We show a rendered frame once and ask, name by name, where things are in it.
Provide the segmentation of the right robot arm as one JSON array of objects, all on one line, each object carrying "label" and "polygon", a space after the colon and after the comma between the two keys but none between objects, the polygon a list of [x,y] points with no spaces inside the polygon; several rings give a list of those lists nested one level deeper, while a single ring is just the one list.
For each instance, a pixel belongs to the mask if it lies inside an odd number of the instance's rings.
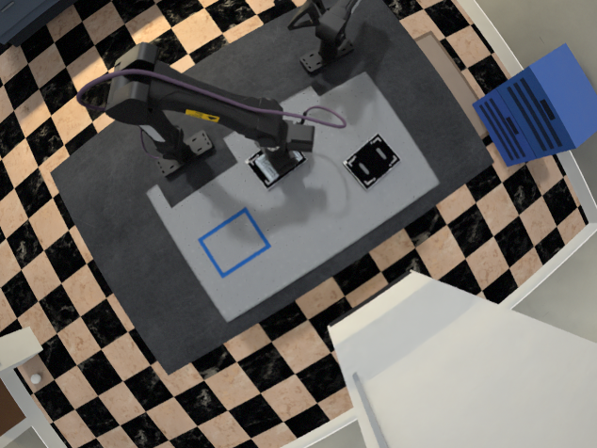
[{"label": "right robot arm", "polygon": [[283,112],[276,100],[237,95],[208,85],[157,60],[157,54],[158,46],[143,41],[116,60],[114,72],[134,69],[150,72],[153,78],[132,74],[112,79],[105,114],[137,125],[151,138],[154,148],[163,154],[155,160],[163,177],[213,148],[204,131],[184,141],[182,128],[171,124],[163,110],[219,123],[257,141],[268,152],[279,151],[284,143],[288,151],[313,152],[313,125],[294,124],[281,115],[257,110]]}]

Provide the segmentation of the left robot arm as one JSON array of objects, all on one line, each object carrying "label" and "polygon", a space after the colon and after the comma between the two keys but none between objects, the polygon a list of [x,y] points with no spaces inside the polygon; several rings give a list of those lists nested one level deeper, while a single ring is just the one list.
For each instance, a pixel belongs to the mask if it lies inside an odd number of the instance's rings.
[{"label": "left robot arm", "polygon": [[344,31],[351,14],[361,1],[339,0],[319,20],[320,25],[315,27],[315,36],[322,40],[320,46],[300,57],[300,62],[308,73],[316,72],[354,51],[355,45]]}]

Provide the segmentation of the blue tape rectangle outline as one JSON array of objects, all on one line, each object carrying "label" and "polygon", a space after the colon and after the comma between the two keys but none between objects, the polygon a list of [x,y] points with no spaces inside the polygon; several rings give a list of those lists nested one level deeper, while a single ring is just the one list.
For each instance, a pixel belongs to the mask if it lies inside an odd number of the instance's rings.
[{"label": "blue tape rectangle outline", "polygon": [[[253,225],[253,227],[255,228],[255,230],[259,233],[259,235],[261,236],[261,238],[264,241],[264,243],[266,244],[266,246],[263,247],[263,248],[261,248],[261,249],[259,249],[258,251],[256,251],[255,253],[253,253],[250,257],[248,257],[244,261],[240,262],[239,264],[235,265],[234,267],[232,267],[231,269],[229,269],[228,271],[226,271],[225,273],[223,273],[221,271],[221,269],[219,268],[217,262],[215,261],[215,259],[213,258],[213,256],[211,255],[210,251],[208,250],[208,248],[206,247],[206,245],[204,244],[204,242],[202,240],[204,240],[205,238],[207,238],[208,236],[210,236],[214,232],[218,231],[219,229],[221,229],[222,227],[224,227],[225,225],[227,225],[228,223],[230,223],[231,221],[233,221],[234,219],[236,219],[237,217],[241,216],[244,213],[247,215],[247,217],[249,218],[251,224]],[[250,260],[252,260],[256,256],[258,256],[259,254],[261,254],[264,251],[266,251],[267,249],[271,248],[271,245],[268,243],[268,241],[266,240],[264,234],[262,233],[262,231],[260,230],[260,228],[258,227],[258,225],[256,224],[256,222],[254,221],[254,219],[251,216],[250,212],[248,211],[247,207],[245,207],[244,209],[242,209],[241,211],[239,211],[235,215],[231,216],[230,218],[228,218],[227,220],[225,220],[224,222],[222,222],[221,224],[219,224],[218,226],[216,226],[213,230],[211,230],[210,232],[208,232],[207,234],[205,234],[204,236],[202,236],[201,238],[199,238],[198,241],[200,242],[200,244],[201,244],[202,248],[204,249],[205,253],[207,254],[207,256],[209,257],[209,259],[211,260],[211,262],[213,263],[214,267],[216,268],[216,270],[218,271],[218,273],[220,274],[220,276],[222,278],[224,278],[227,275],[231,274],[232,272],[234,272],[237,268],[239,268],[243,264],[246,264],[247,262],[249,262]]]}]

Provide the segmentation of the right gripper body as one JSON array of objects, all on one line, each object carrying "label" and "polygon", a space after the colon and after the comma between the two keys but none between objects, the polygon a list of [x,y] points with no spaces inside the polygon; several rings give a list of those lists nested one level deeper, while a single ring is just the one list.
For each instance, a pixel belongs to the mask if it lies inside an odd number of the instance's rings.
[{"label": "right gripper body", "polygon": [[287,170],[293,167],[290,161],[295,159],[296,156],[292,151],[287,150],[285,143],[277,152],[268,152],[264,148],[260,147],[258,142],[256,142],[256,145],[264,153],[267,161],[272,165],[272,167],[275,168],[279,175],[283,175]]}]

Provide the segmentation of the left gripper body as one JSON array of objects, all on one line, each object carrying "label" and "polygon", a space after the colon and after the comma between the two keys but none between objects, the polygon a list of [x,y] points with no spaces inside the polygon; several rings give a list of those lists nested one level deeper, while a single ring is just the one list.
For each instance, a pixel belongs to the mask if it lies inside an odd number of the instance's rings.
[{"label": "left gripper body", "polygon": [[325,7],[324,7],[323,3],[322,3],[322,0],[309,0],[309,2],[311,3],[311,5],[312,5],[312,7],[313,7],[313,9],[315,11],[315,14],[316,14],[317,18],[320,18],[320,16],[319,16],[319,14],[318,14],[318,12],[317,12],[317,10],[315,8],[315,4],[314,3],[316,3],[316,6],[318,7],[321,15],[323,15],[325,12],[327,12],[325,10]]}]

